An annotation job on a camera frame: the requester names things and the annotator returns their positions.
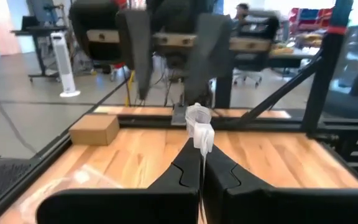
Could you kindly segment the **brown cardboard box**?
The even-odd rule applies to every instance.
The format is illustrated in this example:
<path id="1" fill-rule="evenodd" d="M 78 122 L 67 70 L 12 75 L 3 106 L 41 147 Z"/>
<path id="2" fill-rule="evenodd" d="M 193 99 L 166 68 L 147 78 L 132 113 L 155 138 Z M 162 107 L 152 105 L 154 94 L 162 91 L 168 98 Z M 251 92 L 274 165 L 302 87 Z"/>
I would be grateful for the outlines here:
<path id="1" fill-rule="evenodd" d="M 87 114 L 69 129 L 69 133 L 73 144 L 108 146 L 119 129 L 119 120 L 115 115 Z"/>

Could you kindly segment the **red tape band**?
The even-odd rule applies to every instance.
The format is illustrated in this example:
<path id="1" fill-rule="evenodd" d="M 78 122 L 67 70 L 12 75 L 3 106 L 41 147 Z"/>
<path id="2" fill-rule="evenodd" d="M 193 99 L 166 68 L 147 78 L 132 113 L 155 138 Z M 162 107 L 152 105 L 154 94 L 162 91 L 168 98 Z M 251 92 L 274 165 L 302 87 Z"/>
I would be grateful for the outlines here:
<path id="1" fill-rule="evenodd" d="M 347 31 L 347 27 L 343 26 L 329 26 L 327 28 L 327 34 L 337 34 L 337 35 L 344 35 Z"/>

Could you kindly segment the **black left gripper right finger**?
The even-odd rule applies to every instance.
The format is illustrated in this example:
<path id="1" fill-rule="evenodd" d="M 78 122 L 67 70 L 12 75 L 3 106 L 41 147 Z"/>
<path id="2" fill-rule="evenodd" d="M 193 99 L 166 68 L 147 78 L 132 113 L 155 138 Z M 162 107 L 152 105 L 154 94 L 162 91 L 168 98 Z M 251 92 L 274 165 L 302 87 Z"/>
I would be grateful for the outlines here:
<path id="1" fill-rule="evenodd" d="M 358 189 L 277 188 L 218 147 L 206 157 L 208 224 L 358 224 Z"/>

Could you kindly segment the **person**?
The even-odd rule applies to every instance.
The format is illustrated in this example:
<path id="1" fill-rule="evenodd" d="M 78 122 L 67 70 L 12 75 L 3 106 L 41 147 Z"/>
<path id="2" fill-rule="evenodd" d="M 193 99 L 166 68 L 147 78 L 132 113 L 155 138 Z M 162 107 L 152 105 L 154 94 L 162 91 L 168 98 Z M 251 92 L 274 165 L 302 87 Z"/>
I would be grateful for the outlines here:
<path id="1" fill-rule="evenodd" d="M 234 17 L 235 24 L 245 24 L 246 18 L 249 14 L 249 5 L 247 3 L 240 3 L 236 6 L 236 15 Z"/>

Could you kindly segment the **black computer monitor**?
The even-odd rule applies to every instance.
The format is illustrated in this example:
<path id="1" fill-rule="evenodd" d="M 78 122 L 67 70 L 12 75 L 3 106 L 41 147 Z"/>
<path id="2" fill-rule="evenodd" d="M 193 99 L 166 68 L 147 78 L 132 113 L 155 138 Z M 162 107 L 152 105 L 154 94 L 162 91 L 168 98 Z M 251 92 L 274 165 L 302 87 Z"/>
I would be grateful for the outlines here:
<path id="1" fill-rule="evenodd" d="M 55 5 L 53 0 L 25 0 L 29 14 L 37 18 L 40 23 L 56 25 L 58 21 L 57 10 L 52 7 Z"/>

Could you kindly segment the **red blue bin rack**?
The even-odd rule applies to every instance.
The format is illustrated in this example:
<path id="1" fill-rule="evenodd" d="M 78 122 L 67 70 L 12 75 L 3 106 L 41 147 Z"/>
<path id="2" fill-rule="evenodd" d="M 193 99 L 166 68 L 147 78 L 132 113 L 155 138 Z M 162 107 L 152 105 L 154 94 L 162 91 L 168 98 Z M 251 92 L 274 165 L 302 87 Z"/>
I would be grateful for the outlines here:
<path id="1" fill-rule="evenodd" d="M 329 25 L 332 11 L 332 8 L 293 8 L 290 11 L 288 20 L 293 30 L 322 29 Z"/>

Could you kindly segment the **white tower fan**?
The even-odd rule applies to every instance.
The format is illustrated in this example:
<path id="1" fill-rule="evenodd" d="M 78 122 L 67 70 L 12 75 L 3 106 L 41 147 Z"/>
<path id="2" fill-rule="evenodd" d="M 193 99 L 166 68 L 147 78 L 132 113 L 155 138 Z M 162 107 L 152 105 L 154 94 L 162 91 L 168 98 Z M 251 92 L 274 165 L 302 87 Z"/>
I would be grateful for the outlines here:
<path id="1" fill-rule="evenodd" d="M 76 89 L 71 67 L 70 54 L 65 40 L 64 33 L 53 32 L 50 34 L 52 39 L 53 50 L 57 62 L 58 71 L 60 74 L 60 82 L 62 83 L 63 91 L 60 93 L 62 98 L 71 98 L 78 96 L 80 91 Z"/>

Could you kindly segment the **black standing desk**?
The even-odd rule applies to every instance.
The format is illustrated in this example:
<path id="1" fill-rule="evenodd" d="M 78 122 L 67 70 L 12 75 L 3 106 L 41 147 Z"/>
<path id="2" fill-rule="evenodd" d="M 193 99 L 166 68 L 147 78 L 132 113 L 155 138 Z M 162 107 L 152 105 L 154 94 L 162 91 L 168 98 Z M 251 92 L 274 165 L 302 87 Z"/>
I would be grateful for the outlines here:
<path id="1" fill-rule="evenodd" d="M 60 82 L 60 74 L 59 72 L 53 72 L 51 75 L 46 74 L 46 66 L 42 59 L 42 51 L 39 46 L 39 37 L 50 37 L 52 32 L 60 32 L 66 31 L 66 26 L 30 26 L 25 30 L 11 30 L 10 33 L 15 36 L 31 36 L 34 42 L 35 53 L 37 56 L 37 61 L 41 70 L 40 74 L 28 74 L 28 78 L 30 82 L 33 82 L 34 78 L 53 78 L 57 82 Z"/>

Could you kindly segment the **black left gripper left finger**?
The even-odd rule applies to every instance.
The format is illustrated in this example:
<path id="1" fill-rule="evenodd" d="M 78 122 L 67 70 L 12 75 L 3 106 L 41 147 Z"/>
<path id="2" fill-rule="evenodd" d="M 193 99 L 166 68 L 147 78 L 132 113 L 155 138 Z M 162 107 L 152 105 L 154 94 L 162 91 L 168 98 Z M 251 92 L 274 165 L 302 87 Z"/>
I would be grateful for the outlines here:
<path id="1" fill-rule="evenodd" d="M 67 189 L 38 207 L 38 224 L 197 224 L 201 156 L 187 140 L 146 189 Z"/>

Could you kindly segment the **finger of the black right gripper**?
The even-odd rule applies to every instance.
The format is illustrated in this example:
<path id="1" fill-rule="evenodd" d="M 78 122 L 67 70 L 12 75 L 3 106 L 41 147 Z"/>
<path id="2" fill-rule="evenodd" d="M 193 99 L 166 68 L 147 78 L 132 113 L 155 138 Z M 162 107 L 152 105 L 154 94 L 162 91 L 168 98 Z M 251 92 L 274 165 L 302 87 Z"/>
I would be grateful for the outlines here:
<path id="1" fill-rule="evenodd" d="M 116 14 L 116 25 L 123 59 L 135 71 L 139 98 L 144 100 L 153 72 L 150 17 L 147 11 L 125 9 Z"/>
<path id="2" fill-rule="evenodd" d="M 206 92 L 208 81 L 232 70 L 229 50 L 232 21 L 219 14 L 200 14 L 196 38 L 185 65 L 185 101 L 193 104 Z"/>

